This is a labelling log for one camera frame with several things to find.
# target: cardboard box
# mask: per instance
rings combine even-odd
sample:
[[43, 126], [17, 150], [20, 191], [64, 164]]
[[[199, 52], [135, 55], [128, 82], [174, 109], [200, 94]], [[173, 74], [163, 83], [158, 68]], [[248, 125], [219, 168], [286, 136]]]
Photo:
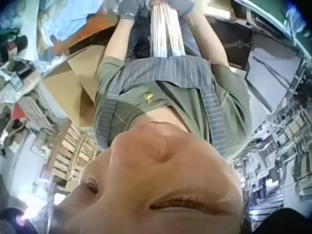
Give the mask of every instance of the cardboard box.
[[43, 84], [72, 122], [93, 128], [96, 74], [105, 47], [92, 45], [54, 69]]

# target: bundle of rods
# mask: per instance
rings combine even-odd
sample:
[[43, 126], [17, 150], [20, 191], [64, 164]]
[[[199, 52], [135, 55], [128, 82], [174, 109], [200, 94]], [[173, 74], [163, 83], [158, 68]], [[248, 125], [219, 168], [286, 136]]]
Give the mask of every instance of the bundle of rods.
[[185, 55], [177, 12], [159, 0], [157, 4], [152, 2], [151, 55], [165, 58]]

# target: hand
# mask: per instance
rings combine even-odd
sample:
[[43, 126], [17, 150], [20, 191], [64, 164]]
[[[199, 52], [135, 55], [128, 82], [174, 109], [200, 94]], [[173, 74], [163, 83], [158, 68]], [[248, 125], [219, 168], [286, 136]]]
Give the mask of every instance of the hand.
[[135, 21], [139, 9], [144, 7], [144, 0], [123, 0], [118, 11], [122, 19]]
[[163, 0], [168, 3], [173, 9], [177, 11], [177, 14], [181, 17], [186, 17], [191, 13], [195, 7], [195, 3], [192, 0]]

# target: striped apron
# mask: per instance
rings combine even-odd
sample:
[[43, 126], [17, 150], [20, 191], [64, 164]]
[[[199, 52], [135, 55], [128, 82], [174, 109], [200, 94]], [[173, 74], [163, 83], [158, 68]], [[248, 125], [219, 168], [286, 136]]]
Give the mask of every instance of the striped apron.
[[100, 148], [102, 150], [109, 148], [110, 126], [118, 96], [142, 83], [165, 81], [181, 88], [196, 88], [200, 91], [209, 124], [210, 143], [221, 156], [226, 156], [222, 112], [215, 94], [212, 77], [209, 63], [200, 57], [144, 58], [128, 63], [114, 77], [101, 108], [96, 127]]

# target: orange object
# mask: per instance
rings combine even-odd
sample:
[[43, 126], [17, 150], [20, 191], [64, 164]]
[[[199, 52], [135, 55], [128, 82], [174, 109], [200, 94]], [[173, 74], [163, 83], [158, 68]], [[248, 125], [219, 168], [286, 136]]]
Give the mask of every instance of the orange object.
[[68, 50], [71, 46], [77, 44], [78, 42], [100, 32], [107, 28], [116, 25], [116, 18], [108, 15], [104, 15], [102, 13], [97, 13], [94, 17], [91, 17], [87, 24], [68, 38], [65, 41], [57, 41], [54, 43], [54, 52], [56, 55], [61, 55], [66, 50]]

